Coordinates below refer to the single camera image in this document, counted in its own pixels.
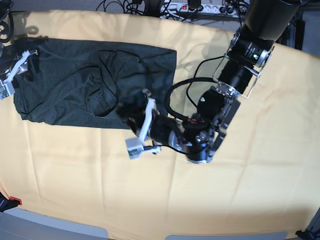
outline black cable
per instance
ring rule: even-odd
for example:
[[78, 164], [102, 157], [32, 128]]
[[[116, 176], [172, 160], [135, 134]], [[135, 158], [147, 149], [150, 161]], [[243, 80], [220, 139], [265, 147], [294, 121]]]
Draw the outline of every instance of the black cable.
[[138, 8], [139, 8], [139, 4], [136, 4], [135, 5], [135, 15], [137, 15]]
[[164, 8], [164, 10], [161, 12], [161, 14], [164, 15], [164, 13], [168, 10], [168, 7], [169, 7], [171, 1], [172, 1], [172, 0], [169, 0], [168, 4], [167, 4], [166, 7]]
[[135, 8], [133, 8], [133, 7], [131, 7], [131, 6], [133, 6], [134, 5], [134, 3], [129, 3], [125, 8], [126, 8], [126, 14], [128, 13], [128, 12], [133, 12], [133, 13], [137, 13], [137, 14], [139, 14], [139, 15], [143, 15], [144, 13], [145, 13], [145, 11], [141, 11], [141, 10], [136, 10]]
[[205, 20], [205, 19], [209, 19], [209, 18], [213, 18], [213, 17], [216, 17], [216, 16], [221, 16], [221, 15], [227, 15], [228, 13], [225, 12], [225, 13], [217, 13], [217, 14], [212, 14], [210, 16], [206, 16], [206, 17], [203, 17], [203, 18], [200, 18], [200, 19], [196, 19], [196, 20], [193, 20], [193, 21], [190, 21], [189, 23], [192, 24], [196, 21], [200, 21], [200, 20]]
[[125, 13], [126, 13], [126, 10], [125, 10], [125, 2], [126, 2], [126, 1], [128, 2], [128, 0], [124, 0], [122, 3], [121, 3], [120, 0], [118, 0], [118, 1], [119, 1], [119, 3], [120, 3], [121, 6], [122, 6], [123, 13], [125, 14]]
[[180, 9], [179, 9], [179, 11], [178, 11], [178, 13], [180, 13], [181, 12], [181, 9], [184, 7], [184, 5], [182, 6], [182, 7], [180, 7]]
[[174, 111], [171, 107], [170, 107], [170, 97], [172, 92], [176, 89], [179, 88], [183, 85], [186, 84], [191, 84], [191, 83], [197, 83], [197, 82], [208, 82], [208, 83], [216, 83], [212, 78], [210, 77], [197, 77], [197, 78], [191, 78], [191, 79], [187, 79], [181, 82], [178, 82], [174, 85], [172, 85], [169, 90], [166, 92], [165, 97], [164, 97], [164, 106], [165, 109], [167, 110], [167, 112], [169, 114], [171, 114], [173, 117], [182, 120], [183, 122], [186, 122], [189, 120], [189, 117], [184, 116], [176, 111]]
[[184, 151], [179, 151], [177, 149], [175, 149], [173, 146], [170, 146], [170, 145], [154, 145], [154, 146], [145, 146], [144, 148], [153, 148], [153, 147], [166, 147], [166, 148], [170, 148], [172, 149], [173, 151], [179, 153], [179, 154], [183, 154], [183, 155], [193, 155], [193, 154], [198, 154], [198, 153], [201, 153], [203, 150], [207, 149], [209, 147], [206, 146], [204, 148], [202, 148], [201, 150], [198, 150], [198, 151], [195, 151], [195, 152], [184, 152]]
[[1, 26], [5, 26], [6, 25], [7, 27], [9, 27], [8, 33], [6, 33], [6, 31], [5, 31], [5, 33], [2, 33], [2, 31], [0, 31], [0, 36], [3, 35], [3, 34], [7, 34], [6, 38], [0, 38], [0, 42], [3, 43], [3, 44], [8, 43], [12, 39], [12, 37], [14, 36], [14, 18], [12, 16], [11, 12], [8, 13], [8, 17], [9, 17], [10, 27], [4, 21], [0, 23]]
[[123, 11], [124, 11], [124, 6], [121, 4], [120, 1], [111, 1], [111, 2], [109, 2], [109, 3], [105, 6], [106, 1], [107, 1], [107, 0], [103, 0], [102, 2], [100, 2], [100, 4], [98, 5], [98, 7], [97, 7], [95, 10], [98, 11], [99, 7], [103, 4], [103, 11], [106, 12], [106, 10], [107, 10], [107, 8], [108, 8], [108, 6], [109, 6], [110, 4], [118, 4], [118, 5], [121, 6], [121, 8], [122, 8]]
[[0, 19], [0, 23], [6, 18], [6, 16], [9, 14], [9, 12], [11, 11], [13, 6], [14, 6], [14, 0], [11, 0], [9, 8], [7, 9], [6, 13]]
[[[201, 67], [202, 64], [209, 62], [209, 61], [213, 61], [213, 60], [217, 60], [217, 59], [222, 59], [224, 56], [218, 56], [218, 57], [214, 57], [214, 58], [209, 58], [206, 60], [203, 60], [202, 62], [200, 62], [200, 64], [198, 65], [198, 67], [196, 68], [193, 78], [195, 78], [197, 76], [197, 73]], [[198, 105], [191, 99], [190, 95], [189, 95], [189, 89], [191, 87], [192, 83], [190, 83], [190, 85], [187, 87], [186, 89], [186, 97], [189, 99], [189, 101], [192, 103], [193, 106], [195, 106], [196, 108], [198, 108]]]
[[181, 22], [187, 20], [188, 18], [190, 18], [193, 14], [196, 14], [199, 11], [202, 11], [204, 9], [204, 7], [202, 5], [200, 5], [200, 7], [198, 7], [196, 10], [194, 10], [189, 16], [185, 17], [184, 19], [182, 19]]
[[127, 2], [128, 5], [130, 4], [130, 2], [129, 2], [128, 0], [124, 0], [123, 3], [122, 3], [123, 7], [126, 6], [126, 2]]

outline dark gray cloth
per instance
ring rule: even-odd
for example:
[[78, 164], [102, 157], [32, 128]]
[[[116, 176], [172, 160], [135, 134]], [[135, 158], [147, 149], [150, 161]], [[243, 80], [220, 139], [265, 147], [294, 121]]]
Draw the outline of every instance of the dark gray cloth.
[[119, 98], [147, 88], [164, 108], [173, 83], [176, 51], [154, 46], [88, 40], [22, 38], [18, 52], [37, 49], [29, 71], [17, 76], [14, 104], [23, 120], [127, 129], [114, 109]]

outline power strip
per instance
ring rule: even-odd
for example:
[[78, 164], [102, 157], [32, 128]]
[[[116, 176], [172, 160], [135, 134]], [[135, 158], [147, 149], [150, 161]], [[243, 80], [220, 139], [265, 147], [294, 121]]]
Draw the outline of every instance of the power strip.
[[213, 17], [218, 15], [217, 17], [229, 17], [229, 18], [239, 18], [238, 12], [232, 10], [231, 8], [226, 9], [224, 5], [214, 5], [214, 4], [202, 4], [203, 9], [196, 11], [194, 9], [190, 9], [187, 3], [170, 3], [168, 7], [166, 7], [166, 1], [164, 2], [164, 6], [162, 7], [162, 11], [165, 9], [174, 12], [176, 15], [179, 16], [210, 16]]

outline yellow fabric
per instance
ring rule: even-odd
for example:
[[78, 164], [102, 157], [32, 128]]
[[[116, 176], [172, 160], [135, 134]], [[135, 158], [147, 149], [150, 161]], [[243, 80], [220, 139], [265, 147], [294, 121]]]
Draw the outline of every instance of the yellow fabric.
[[[221, 56], [232, 38], [189, 23], [91, 11], [20, 13], [15, 28], [20, 37], [174, 49], [175, 82], [190, 78], [203, 59]], [[211, 76], [217, 64], [199, 76]], [[276, 45], [214, 160], [201, 165], [170, 149], [129, 160], [130, 131], [22, 121], [8, 97], [0, 102], [0, 191], [21, 198], [22, 209], [102, 227], [117, 240], [281, 231], [293, 237], [320, 206], [319, 75], [320, 59]], [[192, 97], [207, 86], [194, 84]], [[185, 88], [171, 101], [194, 111]]]

